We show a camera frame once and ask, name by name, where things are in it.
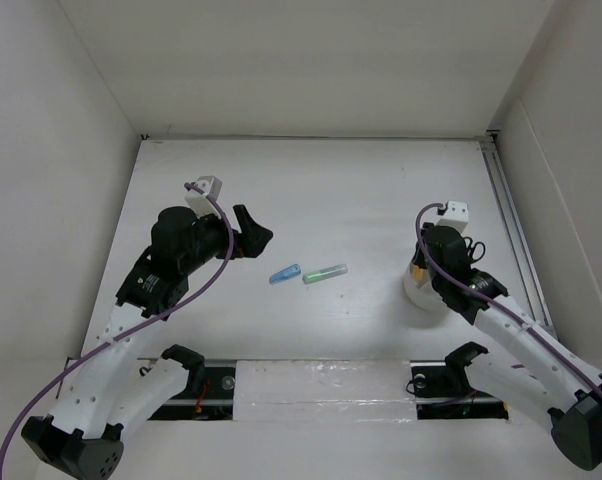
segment white table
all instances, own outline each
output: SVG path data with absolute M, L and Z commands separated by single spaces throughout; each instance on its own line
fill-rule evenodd
M 84 353 L 108 322 L 114 295 L 150 242 L 166 207 L 185 205 L 183 183 L 223 181 L 220 204 L 247 205 L 274 231 L 256 260 L 232 262 L 203 297 L 172 315 L 148 356 L 173 343 L 215 359 L 438 359 L 475 340 L 493 343 L 455 314 L 407 299 L 401 277 L 414 252 L 414 219 L 433 201 L 467 202 L 466 234 L 487 245 L 479 267 L 527 307 L 511 245 L 477 142 L 422 140 L 173 140 L 141 146 Z M 304 271 L 345 262 L 342 277 L 269 285 L 293 263 Z M 191 276 L 190 291 L 218 268 Z

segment robotic arm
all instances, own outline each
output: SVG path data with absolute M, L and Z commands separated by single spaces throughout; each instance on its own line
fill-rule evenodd
M 171 207 L 159 214 L 151 245 L 119 289 L 110 321 L 97 337 L 99 345 L 112 346 L 79 370 L 45 418 L 30 417 L 21 431 L 43 462 L 74 478 L 110 477 L 123 441 L 165 401 L 186 389 L 197 392 L 203 381 L 203 356 L 174 345 L 128 387 L 137 358 L 163 322 L 118 336 L 175 307 L 188 291 L 188 276 L 215 256 L 223 258 L 231 243 L 231 259 L 256 258 L 273 237 L 245 206 L 235 205 L 241 232 L 233 230 L 230 242 L 229 227 L 209 201 L 216 201 L 221 181 L 201 177 L 194 186 L 186 195 L 190 208 Z
M 462 387 L 509 403 L 546 429 L 572 463 L 592 470 L 602 462 L 602 373 L 537 325 L 493 276 L 473 268 L 473 248 L 461 235 L 467 212 L 448 202 L 438 208 L 437 225 L 422 227 L 419 215 L 406 291 L 421 307 L 444 304 L 459 313 L 527 369 L 499 365 L 485 347 L 467 343 L 445 359 Z

